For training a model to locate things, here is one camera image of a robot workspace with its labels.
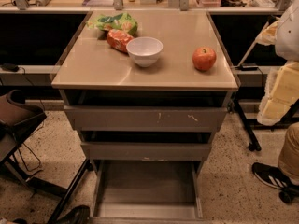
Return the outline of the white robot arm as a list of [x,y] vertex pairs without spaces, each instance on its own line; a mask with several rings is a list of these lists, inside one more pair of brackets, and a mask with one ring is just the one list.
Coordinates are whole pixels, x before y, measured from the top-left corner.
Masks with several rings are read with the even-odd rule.
[[272,126],[299,99],[299,0],[294,0],[278,21],[259,33],[258,42],[274,45],[276,55],[286,60],[279,69],[270,69],[259,105],[257,121]]

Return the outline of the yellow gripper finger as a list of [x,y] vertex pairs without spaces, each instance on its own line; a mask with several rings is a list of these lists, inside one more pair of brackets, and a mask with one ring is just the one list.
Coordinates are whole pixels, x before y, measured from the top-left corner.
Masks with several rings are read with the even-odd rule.
[[276,33],[278,28],[278,21],[274,21],[271,24],[268,24],[265,28],[255,38],[255,41],[258,44],[269,46],[275,45],[277,41]]
[[271,68],[264,92],[257,121],[262,125],[272,126],[278,123],[299,99],[299,62],[287,61],[280,68]]

